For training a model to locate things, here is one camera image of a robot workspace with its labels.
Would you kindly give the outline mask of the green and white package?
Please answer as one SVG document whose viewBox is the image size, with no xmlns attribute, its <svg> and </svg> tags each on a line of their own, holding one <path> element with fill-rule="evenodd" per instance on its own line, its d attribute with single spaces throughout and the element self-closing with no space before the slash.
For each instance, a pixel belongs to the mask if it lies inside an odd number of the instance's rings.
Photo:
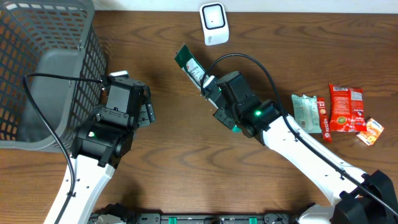
<svg viewBox="0 0 398 224">
<path fill-rule="evenodd" d="M 191 79 L 193 84 L 199 89 L 200 93 L 202 93 L 200 82 L 205 74 L 205 69 L 193 56 L 185 43 L 180 46 L 179 50 L 175 54 L 174 59 L 179 67 L 187 74 L 189 79 Z M 216 84 L 217 81 L 218 79 L 215 77 L 212 83 L 205 89 L 205 95 L 202 96 L 216 108 L 216 112 L 213 114 L 213 116 L 228 129 L 232 130 L 232 132 L 239 133 L 242 130 L 237 127 L 233 119 L 226 114 L 226 100 L 221 94 L 221 89 Z"/>
</svg>

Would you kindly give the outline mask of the light green wipes pack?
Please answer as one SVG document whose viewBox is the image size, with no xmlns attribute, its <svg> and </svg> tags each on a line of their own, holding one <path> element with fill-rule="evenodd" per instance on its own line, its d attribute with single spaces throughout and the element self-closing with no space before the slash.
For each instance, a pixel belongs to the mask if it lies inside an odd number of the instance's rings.
<svg viewBox="0 0 398 224">
<path fill-rule="evenodd" d="M 317 105 L 317 97 L 306 95 L 292 95 L 294 118 L 300 127 L 309 134 L 320 134 L 320 118 Z"/>
</svg>

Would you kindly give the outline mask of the red and white snack packet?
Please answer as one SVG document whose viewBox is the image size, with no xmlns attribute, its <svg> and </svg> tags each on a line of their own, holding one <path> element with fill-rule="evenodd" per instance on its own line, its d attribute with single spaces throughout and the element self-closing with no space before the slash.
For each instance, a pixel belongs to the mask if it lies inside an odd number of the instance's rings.
<svg viewBox="0 0 398 224">
<path fill-rule="evenodd" d="M 326 110 L 325 99 L 323 97 L 317 98 L 317 106 L 323 140 L 326 142 L 332 142 L 328 114 Z"/>
</svg>

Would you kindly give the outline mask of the red snack bag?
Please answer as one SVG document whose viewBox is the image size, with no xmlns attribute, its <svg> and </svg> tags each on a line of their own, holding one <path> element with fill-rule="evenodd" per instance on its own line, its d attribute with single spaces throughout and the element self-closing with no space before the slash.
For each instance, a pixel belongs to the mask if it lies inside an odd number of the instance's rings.
<svg viewBox="0 0 398 224">
<path fill-rule="evenodd" d="M 367 131 L 363 89 L 329 84 L 331 96 L 330 131 Z"/>
</svg>

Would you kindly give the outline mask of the orange and white snack packet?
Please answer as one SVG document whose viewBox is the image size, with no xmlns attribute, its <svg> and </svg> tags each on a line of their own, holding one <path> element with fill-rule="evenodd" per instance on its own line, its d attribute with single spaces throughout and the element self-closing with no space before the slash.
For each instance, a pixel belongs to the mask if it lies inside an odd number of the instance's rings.
<svg viewBox="0 0 398 224">
<path fill-rule="evenodd" d="M 367 146 L 372 146 L 384 130 L 384 126 L 375 119 L 369 118 L 366 122 L 366 131 L 360 131 L 356 136 Z"/>
</svg>

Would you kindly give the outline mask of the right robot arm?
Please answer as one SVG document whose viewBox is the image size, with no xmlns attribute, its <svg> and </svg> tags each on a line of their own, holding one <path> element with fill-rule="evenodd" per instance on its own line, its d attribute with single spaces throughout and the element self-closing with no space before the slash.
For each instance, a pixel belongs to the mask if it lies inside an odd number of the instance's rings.
<svg viewBox="0 0 398 224">
<path fill-rule="evenodd" d="M 217 120 L 285 157 L 330 202 L 310 205 L 291 223 L 397 223 L 396 193 L 386 174 L 369 175 L 339 158 L 276 103 L 261 101 L 240 72 L 207 77 L 201 91 L 216 106 Z"/>
</svg>

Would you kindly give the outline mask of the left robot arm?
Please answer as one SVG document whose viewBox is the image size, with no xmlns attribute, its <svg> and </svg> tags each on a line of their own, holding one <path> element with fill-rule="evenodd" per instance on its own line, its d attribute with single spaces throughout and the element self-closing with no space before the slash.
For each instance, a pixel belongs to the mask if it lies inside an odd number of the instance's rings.
<svg viewBox="0 0 398 224">
<path fill-rule="evenodd" d="M 105 105 L 93 108 L 75 130 L 71 168 L 45 219 L 46 223 L 87 223 L 95 203 L 123 155 L 131 150 L 138 128 L 155 121 L 150 88 L 127 71 L 103 78 Z"/>
</svg>

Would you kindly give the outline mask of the white barcode scanner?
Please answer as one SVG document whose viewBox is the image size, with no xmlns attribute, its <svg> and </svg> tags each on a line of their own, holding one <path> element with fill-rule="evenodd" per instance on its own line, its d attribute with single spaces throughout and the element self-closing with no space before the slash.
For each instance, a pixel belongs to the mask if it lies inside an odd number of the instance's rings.
<svg viewBox="0 0 398 224">
<path fill-rule="evenodd" d="M 229 40 L 229 25 L 224 5 L 220 2 L 203 4 L 199 10 L 205 45 L 219 45 Z"/>
</svg>

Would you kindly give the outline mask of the grey plastic mesh basket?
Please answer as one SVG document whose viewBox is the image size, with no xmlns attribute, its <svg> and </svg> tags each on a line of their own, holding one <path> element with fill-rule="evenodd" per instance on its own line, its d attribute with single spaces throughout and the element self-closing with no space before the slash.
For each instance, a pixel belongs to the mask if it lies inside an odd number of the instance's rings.
<svg viewBox="0 0 398 224">
<path fill-rule="evenodd" d="M 100 102 L 107 61 L 87 0 L 1 2 L 1 147 L 58 152 Z"/>
</svg>

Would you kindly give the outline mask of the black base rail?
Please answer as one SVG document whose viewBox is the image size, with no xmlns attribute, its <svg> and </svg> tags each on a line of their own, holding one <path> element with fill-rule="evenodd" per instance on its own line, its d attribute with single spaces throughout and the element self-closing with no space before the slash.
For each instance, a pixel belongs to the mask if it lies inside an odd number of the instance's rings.
<svg viewBox="0 0 398 224">
<path fill-rule="evenodd" d="M 290 215 L 283 213 L 267 213 L 260 215 L 161 215 L 158 213 L 141 213 L 126 219 L 111 214 L 93 214 L 88 223 L 111 224 L 289 224 L 295 223 Z"/>
</svg>

